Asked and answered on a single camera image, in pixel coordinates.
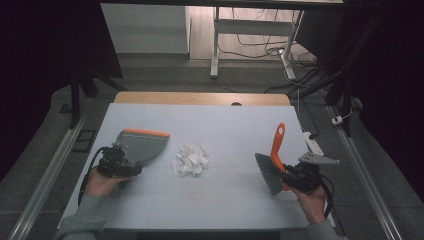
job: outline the gray floor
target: gray floor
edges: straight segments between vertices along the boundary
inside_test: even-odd
[[[214,23],[212,7],[190,7],[191,31],[190,31],[190,59],[205,60],[210,59],[213,47]],[[279,21],[290,22],[292,20],[292,10],[275,9],[250,9],[220,8],[220,19],[241,19],[251,21]],[[265,49],[282,47],[287,41],[286,36],[261,36],[261,35],[235,35],[220,34],[218,46],[224,52],[233,52],[249,57],[243,57],[231,53],[219,53],[219,59],[243,59],[243,60],[278,60],[275,52],[268,56]],[[300,45],[294,45],[293,52],[306,52]]]
[[[137,91],[190,91],[190,92],[236,92],[263,93],[270,86],[285,83],[281,63],[276,62],[234,62],[220,64],[218,79],[209,77],[208,61],[187,59],[131,58],[121,56],[124,80],[117,80],[130,90]],[[306,69],[296,69],[301,76]],[[82,138],[89,138],[101,126],[108,104],[117,91],[96,80],[100,93],[92,102],[92,111],[83,126],[86,131]],[[290,88],[277,89],[272,93],[287,93]],[[317,142],[326,156],[339,159],[339,167],[323,167],[322,173],[335,185],[335,207],[338,218],[349,239],[387,239],[373,206],[368,200],[362,184],[355,172],[351,159],[342,144],[338,130],[330,123],[328,106],[324,104],[322,92],[316,92],[293,106],[300,109],[300,122],[307,131],[316,133]],[[57,147],[68,130],[70,114],[61,111],[64,104],[70,103],[69,87],[57,91],[52,96],[52,107],[45,122],[20,157],[7,177],[0,183],[0,239],[6,239],[20,214],[25,208],[38,181],[52,159]],[[390,213],[398,225],[403,239],[424,239],[424,205],[408,185],[396,165],[366,131],[358,119],[359,109],[352,114],[352,139],[355,141],[372,177],[384,198]],[[73,145],[65,165],[54,183],[28,239],[50,239],[62,216],[83,164],[90,149],[89,142],[81,141]],[[342,233],[340,223],[337,231]],[[208,235],[142,235],[142,239],[207,239]],[[106,231],[103,239],[136,239],[132,232]],[[232,239],[242,235],[231,236]],[[303,230],[288,230],[281,233],[281,239],[307,239]]]

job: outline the metal frame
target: metal frame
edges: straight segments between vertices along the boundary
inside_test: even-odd
[[[327,107],[327,110],[331,117],[336,115],[330,106]],[[346,149],[347,154],[349,155],[352,165],[355,168],[356,174],[358,174],[358,178],[362,183],[368,199],[376,211],[377,217],[380,220],[381,226],[383,227],[387,238],[390,240],[403,239],[398,226],[393,219],[393,216],[387,208],[386,202],[378,191],[377,186],[375,185],[371,174],[365,166],[364,160],[362,159],[361,154],[356,148],[352,138],[348,137],[346,132],[341,127],[337,127],[337,132]]]
[[[12,233],[8,238],[9,240],[26,239],[28,237],[31,228],[34,225],[34,222],[37,219],[37,216],[40,213],[40,210],[43,207],[44,202],[46,201],[50,190],[52,189],[53,184],[55,183],[66,158],[68,157],[69,152],[71,151],[75,139],[78,137],[82,126],[84,125],[89,113],[91,112],[92,101],[93,100],[91,99],[87,99],[87,107],[82,117],[79,119],[73,129],[69,129],[66,132],[65,137],[63,138],[56,153],[50,161],[50,164],[44,172],[40,182],[38,183],[37,188],[35,189],[21,216],[16,222],[15,227],[13,228]]]
[[[266,36],[286,36],[287,45],[280,57],[283,62],[284,71],[289,80],[296,79],[290,60],[288,59],[290,49],[299,27],[303,11],[300,11],[294,22],[220,19],[219,7],[214,8],[214,39],[211,58],[211,78],[218,77],[219,34],[245,34],[245,35],[266,35]]]
[[[293,0],[102,0],[101,3],[116,4],[145,4],[145,5],[173,5],[173,6],[204,6],[204,7],[236,7],[236,8],[268,8],[286,10],[312,10],[312,11],[363,11],[381,6],[385,0],[360,2],[343,0],[335,3],[319,1],[293,1]]]

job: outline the wrist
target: wrist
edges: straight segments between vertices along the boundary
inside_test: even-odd
[[[325,220],[327,220],[327,219],[325,218],[323,213],[311,214],[308,217],[308,222],[312,225],[322,223]]]

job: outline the hand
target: hand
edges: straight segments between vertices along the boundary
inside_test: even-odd
[[[97,171],[97,168],[93,168],[88,177],[84,193],[106,198],[109,196],[110,192],[112,192],[116,184],[127,181],[128,179],[129,178],[106,178]]]
[[[290,186],[289,189],[296,194],[300,207],[305,212],[306,219],[310,224],[317,224],[326,220],[324,216],[326,195],[321,186],[311,194],[303,193]]]

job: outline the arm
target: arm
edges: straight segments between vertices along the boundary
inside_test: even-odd
[[[126,180],[128,178],[105,178],[93,169],[77,213],[62,220],[54,239],[99,239],[106,223],[103,202],[116,184]]]
[[[305,194],[292,187],[289,187],[289,189],[296,194],[300,207],[305,212],[306,219],[311,224],[306,227],[306,232],[310,239],[347,240],[346,237],[336,234],[330,221],[324,216],[326,195],[321,186],[311,194]]]

